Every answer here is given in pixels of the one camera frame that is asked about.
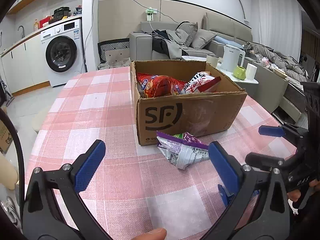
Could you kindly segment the left hand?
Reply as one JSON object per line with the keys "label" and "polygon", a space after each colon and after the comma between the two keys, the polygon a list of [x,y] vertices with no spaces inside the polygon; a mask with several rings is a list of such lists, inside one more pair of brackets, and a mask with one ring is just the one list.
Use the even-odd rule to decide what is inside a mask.
{"label": "left hand", "polygon": [[132,240],[165,240],[166,236],[167,231],[164,228],[157,228],[136,236]]}

